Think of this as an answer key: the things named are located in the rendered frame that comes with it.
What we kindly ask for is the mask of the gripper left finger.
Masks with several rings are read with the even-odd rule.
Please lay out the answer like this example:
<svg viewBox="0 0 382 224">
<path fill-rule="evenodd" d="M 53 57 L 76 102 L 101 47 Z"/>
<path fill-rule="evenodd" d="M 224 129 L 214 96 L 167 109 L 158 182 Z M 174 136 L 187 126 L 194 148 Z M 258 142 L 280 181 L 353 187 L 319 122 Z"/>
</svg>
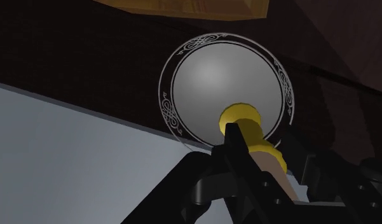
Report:
<svg viewBox="0 0 382 224">
<path fill-rule="evenodd" d="M 188 153 L 121 224 L 195 224 L 213 200 L 224 199 L 233 224 L 284 224 L 296 206 L 248 153 L 237 124 L 210 155 Z"/>
</svg>

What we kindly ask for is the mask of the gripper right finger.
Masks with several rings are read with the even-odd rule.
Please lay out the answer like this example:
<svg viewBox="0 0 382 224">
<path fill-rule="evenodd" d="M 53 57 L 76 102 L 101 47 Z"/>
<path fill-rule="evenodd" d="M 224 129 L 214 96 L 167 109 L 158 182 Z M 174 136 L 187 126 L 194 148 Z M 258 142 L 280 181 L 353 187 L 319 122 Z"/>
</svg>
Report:
<svg viewBox="0 0 382 224">
<path fill-rule="evenodd" d="M 332 150 L 302 140 L 291 131 L 281 138 L 279 150 L 297 182 L 308 187 L 310 202 L 341 199 L 352 224 L 382 224 L 382 194 L 360 166 L 347 162 Z"/>
</svg>

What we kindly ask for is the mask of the yellow and tan pestle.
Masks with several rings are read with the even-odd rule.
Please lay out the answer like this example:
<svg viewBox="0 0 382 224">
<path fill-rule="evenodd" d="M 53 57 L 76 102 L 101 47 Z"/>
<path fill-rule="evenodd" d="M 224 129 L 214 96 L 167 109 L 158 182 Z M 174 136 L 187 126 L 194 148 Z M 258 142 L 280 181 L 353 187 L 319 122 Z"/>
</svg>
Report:
<svg viewBox="0 0 382 224">
<path fill-rule="evenodd" d="M 238 124 L 249 155 L 260 170 L 272 174 L 285 193 L 292 200 L 298 200 L 299 197 L 287 178 L 287 164 L 282 153 L 264 139 L 258 110 L 242 102 L 232 104 L 219 117 L 219 128 L 222 134 L 226 133 L 228 123 Z"/>
</svg>

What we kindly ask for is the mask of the grey plate with ornate black rim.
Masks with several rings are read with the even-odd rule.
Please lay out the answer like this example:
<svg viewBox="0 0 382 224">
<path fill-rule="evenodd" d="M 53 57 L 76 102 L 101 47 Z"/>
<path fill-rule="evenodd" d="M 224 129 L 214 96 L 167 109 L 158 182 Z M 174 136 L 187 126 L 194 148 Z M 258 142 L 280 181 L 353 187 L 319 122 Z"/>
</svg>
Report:
<svg viewBox="0 0 382 224">
<path fill-rule="evenodd" d="M 274 146 L 295 113 L 292 83 L 280 61 L 259 43 L 225 32 L 197 36 L 169 56 L 158 102 L 175 139 L 206 150 L 223 142 L 219 117 L 234 103 L 257 109 L 264 138 Z"/>
</svg>

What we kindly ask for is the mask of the yellow wooden robot stand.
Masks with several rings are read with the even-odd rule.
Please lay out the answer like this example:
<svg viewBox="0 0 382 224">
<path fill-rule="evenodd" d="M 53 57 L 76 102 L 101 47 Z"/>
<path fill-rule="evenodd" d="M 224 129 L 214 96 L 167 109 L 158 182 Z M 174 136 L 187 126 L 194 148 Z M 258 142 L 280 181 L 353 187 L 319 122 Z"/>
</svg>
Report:
<svg viewBox="0 0 382 224">
<path fill-rule="evenodd" d="M 94 0 L 129 13 L 237 21 L 266 18 L 269 0 Z"/>
</svg>

